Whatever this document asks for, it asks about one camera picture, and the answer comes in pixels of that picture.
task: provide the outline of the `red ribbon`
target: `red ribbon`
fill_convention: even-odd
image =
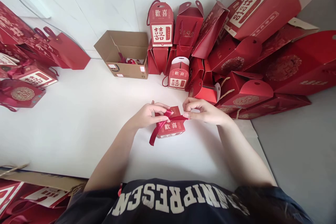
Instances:
[[[19,68],[11,69],[7,72],[7,75],[10,79],[13,79],[13,75],[22,75],[24,74],[24,67],[27,67],[33,64],[34,61],[32,59],[27,59],[24,63],[21,64]]]
[[[0,92],[3,93],[5,95],[5,92],[8,92],[9,90],[13,89],[13,87],[11,86],[8,86],[8,87],[0,87]],[[0,101],[0,106],[3,106],[3,107],[6,107],[8,108],[10,111],[12,112],[16,112],[16,109],[7,105],[7,104],[4,104]]]
[[[133,59],[129,59],[127,61],[127,64],[133,64],[133,65],[136,65],[135,61]]]
[[[185,120],[189,120],[188,118],[185,118],[183,115],[171,117],[171,114],[172,114],[172,111],[171,110],[167,110],[164,115],[167,116],[170,121],[185,121]],[[150,145],[154,146],[154,142],[155,142],[156,136],[159,133],[160,129],[166,124],[166,122],[167,121],[162,121],[162,122],[158,122],[156,124],[156,128],[154,129],[152,135],[150,136],[150,140],[149,140],[149,144]]]

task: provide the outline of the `white label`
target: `white label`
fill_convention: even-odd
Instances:
[[[186,80],[170,78],[169,86],[172,88],[184,88],[186,85]]]
[[[25,197],[25,200],[33,200],[36,201],[41,198],[45,198],[44,200],[37,202],[37,204],[45,206],[45,207],[51,207],[54,203],[56,203],[58,200],[66,196],[68,193],[63,190],[55,189],[55,188],[49,188],[44,187],[27,197]]]
[[[0,65],[17,65],[6,54],[0,53]]]
[[[172,41],[172,25],[152,25],[153,43],[171,42]]]
[[[177,132],[177,133],[173,133],[173,134],[169,134],[169,135],[162,135],[161,138],[166,138],[166,137],[173,137],[175,135],[180,135],[182,132]]]
[[[53,80],[51,82],[48,82],[46,84],[43,84],[42,86],[40,86],[40,88],[44,88],[44,87],[47,87],[47,86],[50,86],[51,84],[54,84],[55,82],[58,82],[58,80]]]
[[[43,85],[43,84],[51,81],[52,79],[50,77],[46,76],[44,73],[42,73],[40,71],[36,71],[32,74],[21,77],[19,80],[27,82],[27,83],[29,83],[30,85],[33,85],[33,86],[40,86],[40,85]]]
[[[240,28],[263,1],[264,0],[244,0],[230,19],[230,22]]]

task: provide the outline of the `red gift box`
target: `red gift box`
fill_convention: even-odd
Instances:
[[[3,44],[26,47],[28,51],[33,52],[32,56],[36,56],[31,58],[32,60],[38,60],[49,67],[58,66],[57,52],[1,2],[0,20],[0,41]]]
[[[12,44],[2,44],[0,42],[0,53],[6,54],[9,57],[19,61],[26,61],[29,59],[29,57],[22,50],[20,50],[16,45]]]
[[[36,189],[38,186],[17,182],[11,180],[0,179],[0,219],[8,216],[6,210],[12,203],[20,199],[26,193]]]
[[[212,105],[215,105],[219,101],[220,93],[221,87],[219,83],[216,83],[215,85],[205,85],[202,79],[195,79],[191,83],[188,96],[203,99]]]
[[[156,65],[154,59],[152,40],[150,40],[148,45],[147,58],[148,58],[148,73],[160,75],[161,73],[159,72],[158,66]]]
[[[276,52],[289,42],[294,42],[304,36],[318,32],[319,28],[296,17],[292,18],[279,31],[274,33],[262,45],[259,58],[243,69],[246,72],[256,72],[262,66],[262,60]]]
[[[262,45],[256,37],[250,36],[240,42],[228,34],[210,53],[210,68],[222,75],[240,71],[257,60],[261,50]]]
[[[170,67],[172,65],[172,61],[173,61],[173,59],[175,59],[177,57],[176,53],[177,53],[176,45],[173,45],[172,47],[169,47],[167,66],[166,66],[166,70],[164,71],[165,76],[169,75]]]
[[[196,1],[196,7],[191,7],[191,2],[181,4],[176,18],[174,44],[193,47],[203,20],[203,7],[200,1]]]
[[[155,2],[148,12],[154,47],[173,46],[174,14],[165,2]]]
[[[56,35],[47,26],[43,30],[49,35],[48,37],[40,29],[35,28],[35,32],[57,51],[58,57],[55,61],[60,67],[83,70],[87,66],[91,58],[71,38],[62,32]]]
[[[176,46],[176,57],[186,57],[189,58],[193,47],[177,45]]]
[[[197,38],[194,49],[191,52],[193,57],[206,59],[211,52],[218,34],[228,16],[229,10],[216,1],[215,6],[202,24],[201,31]]]
[[[32,108],[45,93],[20,80],[0,81],[0,104],[10,107]]]
[[[278,114],[310,104],[311,102],[306,96],[275,93],[273,98],[259,103],[255,106],[252,106],[248,109],[243,109],[239,112],[231,113],[230,116],[232,118],[237,118],[238,115],[238,119],[250,120],[268,114]]]
[[[236,12],[236,10],[239,8],[239,6],[241,5],[243,1],[244,0],[236,0],[227,8],[229,10],[229,14],[227,15],[227,18],[225,19],[225,23],[228,22],[230,18],[232,18],[232,15]],[[225,38],[227,34],[228,32],[225,30],[225,25],[223,25],[221,31],[218,34],[218,38],[216,40],[217,44],[220,44],[220,42]]]
[[[238,40],[256,36],[263,43],[295,17],[310,1],[244,0],[225,24],[225,29]]]
[[[206,86],[213,86],[214,82],[212,81],[212,71],[207,59],[203,60],[204,65],[204,74],[203,74],[203,84]]]
[[[178,106],[170,107],[170,110],[173,111],[172,116],[180,116],[180,110]],[[167,138],[175,135],[181,135],[186,129],[183,125],[184,121],[171,121],[163,125],[158,133],[158,138]]]
[[[53,71],[37,61],[34,61],[29,66],[25,66],[22,74],[14,74],[13,79],[18,79],[40,88],[47,87],[58,81]]]
[[[261,79],[262,75],[230,72],[222,82],[220,100],[216,107],[247,109],[273,97],[273,90]]]
[[[8,55],[0,53],[0,78],[7,78],[8,71],[20,67],[14,60]]]
[[[185,57],[176,57],[171,65],[168,87],[185,90],[189,79],[189,60]]]
[[[168,47],[153,47],[153,55],[159,74],[165,72],[168,60]]]
[[[195,79],[202,79],[204,74],[204,65],[203,60],[200,58],[192,58],[190,61],[190,68],[189,68],[189,82],[186,87],[186,91],[189,92],[191,88],[191,83]]]
[[[310,34],[280,49],[260,69],[276,93],[312,95],[336,85],[336,31]]]

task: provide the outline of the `finger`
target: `finger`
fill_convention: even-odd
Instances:
[[[192,109],[199,109],[202,107],[202,100],[196,100],[193,102],[188,103],[185,107],[185,112],[190,112]]]
[[[165,105],[165,104],[163,104],[163,103],[154,103],[154,105],[156,105],[156,106],[161,106],[161,107],[163,107],[163,108],[165,108],[165,109],[170,109],[169,106],[167,106],[167,105]]]
[[[196,120],[201,120],[201,121],[203,121],[203,119],[204,119],[204,114],[203,113],[185,112],[183,114],[183,116],[185,118],[196,119]]]
[[[151,105],[149,105],[148,107],[149,107],[149,109],[150,109],[152,112],[156,112],[156,113],[160,113],[160,112],[162,112],[162,113],[166,113],[166,112],[167,112],[167,109],[166,109],[166,108],[161,107],[161,106],[157,106],[157,105],[155,105],[155,104],[151,104]]]
[[[188,97],[187,99],[185,99],[185,101],[183,102],[183,104],[182,104],[182,107],[183,107],[183,111],[185,111],[186,110],[186,105],[188,104],[188,103],[190,103],[190,102],[195,102],[195,101],[197,101],[198,99],[196,99],[196,98],[194,98],[194,97]]]
[[[162,121],[167,121],[168,120],[168,117],[167,116],[163,116],[163,115],[160,115],[160,116],[157,116],[157,117],[152,117],[150,119],[151,121],[151,124],[154,124],[154,123],[159,123],[159,122],[162,122]]]

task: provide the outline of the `cardboard box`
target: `cardboard box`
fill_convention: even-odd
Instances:
[[[53,71],[37,61],[34,61],[29,66],[25,66],[23,68],[23,74],[13,75],[13,79],[18,79],[41,88],[45,88],[58,81]]]
[[[216,1],[215,6],[202,24],[196,44],[191,52],[193,57],[206,59],[209,56],[228,13],[229,10],[221,2]]]
[[[173,116],[180,116],[180,110],[178,106],[174,106],[170,108],[171,111],[173,111]],[[186,129],[183,125],[184,121],[171,121],[166,123],[161,130],[158,133],[158,138],[167,138],[172,137],[175,135],[181,135]]]
[[[244,0],[225,24],[225,29],[238,40],[255,36],[263,43],[295,17],[310,1]]]
[[[153,47],[153,55],[159,74],[165,72],[168,60],[168,47]]]
[[[176,57],[171,65],[168,87],[185,90],[189,79],[189,60],[185,57]]]
[[[7,171],[8,169],[0,168],[0,174]],[[60,175],[46,174],[46,173],[37,173],[33,171],[23,171],[17,170],[12,171],[10,173],[4,174],[1,176],[0,180],[0,188],[4,188],[5,184],[12,185],[7,189],[0,189],[0,209],[2,214],[0,213],[0,219],[4,218],[8,215],[5,215],[6,208],[8,208],[12,203],[24,197],[25,194],[29,194],[30,192],[36,191],[41,187],[48,187],[54,189],[59,189],[66,191],[68,195],[72,196],[77,190],[79,190],[82,186],[84,186],[87,182],[86,179],[79,179],[74,177],[65,177]],[[20,213],[28,219],[33,220],[34,216],[42,217],[43,220],[46,220],[46,217],[49,216],[51,218],[57,219],[61,213],[65,210],[65,208],[60,209],[48,209],[44,206],[37,205]]]
[[[193,47],[184,46],[184,45],[176,45],[176,57],[186,57],[189,58]]]
[[[306,96],[275,93],[273,98],[267,101],[259,103],[248,109],[240,110],[238,113],[238,119],[250,120],[268,114],[278,114],[310,104],[311,102]],[[237,118],[237,112],[231,113],[230,116],[232,118]]]
[[[191,89],[191,83],[195,79],[203,79],[203,74],[204,74],[203,60],[200,58],[192,57],[189,68],[189,81],[185,90],[189,92]]]
[[[148,14],[153,46],[173,46],[174,13],[171,7],[165,2],[157,2]]]
[[[230,72],[222,82],[220,99],[216,107],[247,109],[273,97],[273,90],[261,79],[262,75]]]
[[[8,78],[7,72],[18,67],[20,66],[15,62],[14,58],[0,53],[0,78]]]
[[[215,85],[205,85],[202,79],[195,79],[191,83],[188,96],[203,99],[212,105],[215,105],[219,101],[220,93],[221,87],[219,83],[216,83]]]
[[[274,33],[262,45],[262,51],[259,58],[242,69],[243,72],[258,72],[263,65],[262,60],[267,58],[272,53],[276,52],[289,42],[294,42],[309,34],[318,32],[319,28],[308,24],[296,17],[292,18],[280,30]]]
[[[312,95],[336,85],[336,31],[310,34],[278,50],[260,72],[276,93]]]
[[[107,30],[94,47],[114,76],[147,79],[148,38],[145,32]],[[119,53],[124,58],[145,62],[143,65],[120,63]]]
[[[258,59],[261,50],[261,42],[256,37],[250,36],[240,42],[228,34],[210,53],[210,69],[222,75],[241,71]]]
[[[174,44],[193,47],[196,44],[203,20],[203,7],[200,1],[196,0],[196,7],[191,7],[191,2],[181,4],[176,18]]]
[[[20,80],[0,81],[0,103],[10,107],[32,108],[44,96],[42,91]]]

